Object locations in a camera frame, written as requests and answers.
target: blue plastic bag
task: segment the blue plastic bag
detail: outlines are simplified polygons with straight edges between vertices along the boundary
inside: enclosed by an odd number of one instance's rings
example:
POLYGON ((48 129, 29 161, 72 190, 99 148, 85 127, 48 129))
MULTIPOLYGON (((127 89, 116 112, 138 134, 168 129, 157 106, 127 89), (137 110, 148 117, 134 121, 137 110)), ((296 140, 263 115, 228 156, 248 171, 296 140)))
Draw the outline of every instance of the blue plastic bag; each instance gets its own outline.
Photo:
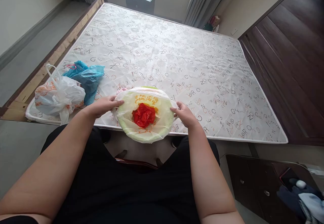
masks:
POLYGON ((104 66, 92 65, 88 67, 82 61, 76 61, 74 68, 70 68, 63 76, 69 77, 81 83, 85 91, 84 104, 90 105, 95 100, 97 87, 104 76, 104 66))

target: wooden cabinet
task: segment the wooden cabinet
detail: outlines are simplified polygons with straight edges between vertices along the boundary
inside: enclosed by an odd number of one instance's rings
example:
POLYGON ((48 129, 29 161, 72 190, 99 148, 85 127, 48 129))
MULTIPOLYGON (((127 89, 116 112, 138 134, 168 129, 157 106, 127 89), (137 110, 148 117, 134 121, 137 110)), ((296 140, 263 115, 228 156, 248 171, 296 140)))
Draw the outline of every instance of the wooden cabinet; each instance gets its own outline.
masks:
POLYGON ((153 15, 155 0, 126 0, 126 5, 129 9, 153 15))
POLYGON ((324 146, 323 24, 317 0, 280 0, 239 38, 290 144, 324 146))
POLYGON ((279 176, 289 167, 301 180, 318 189, 308 170, 294 163, 230 154, 226 159, 234 196, 238 202, 269 224, 300 223, 296 215, 277 197, 276 192, 281 186, 279 176))

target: plastic bag handle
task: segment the plastic bag handle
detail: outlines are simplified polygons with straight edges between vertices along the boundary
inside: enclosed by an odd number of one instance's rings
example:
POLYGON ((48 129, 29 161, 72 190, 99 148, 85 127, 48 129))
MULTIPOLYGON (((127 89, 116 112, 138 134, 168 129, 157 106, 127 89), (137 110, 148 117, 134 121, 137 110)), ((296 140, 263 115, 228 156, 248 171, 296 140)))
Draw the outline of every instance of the plastic bag handle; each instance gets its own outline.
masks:
POLYGON ((50 67, 54 68, 54 71, 56 71, 57 77, 58 77, 59 80, 61 79, 61 75, 60 75, 60 73, 58 72, 57 68, 54 65, 46 64, 46 71, 47 71, 48 75, 50 76, 51 80, 53 81, 55 87, 58 89, 58 85, 57 85, 57 83, 56 83, 56 81, 54 79, 54 76, 53 76, 54 73, 53 74, 50 73, 50 70, 49 70, 50 67))

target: white plastic bag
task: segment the white plastic bag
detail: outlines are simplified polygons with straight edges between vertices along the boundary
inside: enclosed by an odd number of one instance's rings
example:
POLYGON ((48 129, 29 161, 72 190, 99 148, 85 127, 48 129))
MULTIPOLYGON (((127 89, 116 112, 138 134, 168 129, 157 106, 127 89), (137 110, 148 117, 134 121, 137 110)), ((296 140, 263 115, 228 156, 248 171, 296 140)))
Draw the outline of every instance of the white plastic bag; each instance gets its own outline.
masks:
POLYGON ((115 101, 119 100, 125 102, 117 110, 114 109, 112 113, 128 137, 141 143, 153 143, 162 140, 169 134, 174 120, 174 113, 170 107, 178 107, 165 92, 153 87, 135 87, 120 92, 115 98, 115 101), (145 129, 133 121, 132 112, 139 107, 140 103, 146 103, 158 109, 154 123, 145 129))
POLYGON ((55 68, 55 66, 46 65, 51 81, 35 90, 35 106, 46 115, 60 115, 61 125, 64 125, 68 123, 69 115, 73 113, 74 109, 83 105, 85 92, 79 82, 66 76, 60 76, 56 68, 51 74, 50 67, 55 68))

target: smartphone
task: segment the smartphone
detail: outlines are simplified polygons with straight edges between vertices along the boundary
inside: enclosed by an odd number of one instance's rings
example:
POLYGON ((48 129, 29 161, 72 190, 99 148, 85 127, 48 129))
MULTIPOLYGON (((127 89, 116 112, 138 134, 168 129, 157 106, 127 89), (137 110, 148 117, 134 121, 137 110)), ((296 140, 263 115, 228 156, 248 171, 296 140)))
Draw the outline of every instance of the smartphone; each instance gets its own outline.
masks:
POLYGON ((291 178, 297 179, 299 180, 299 178, 297 177, 296 173, 291 169, 288 168, 280 177, 280 181, 282 182, 282 184, 289 190, 291 191, 293 188, 293 184, 289 182, 289 180, 291 178))

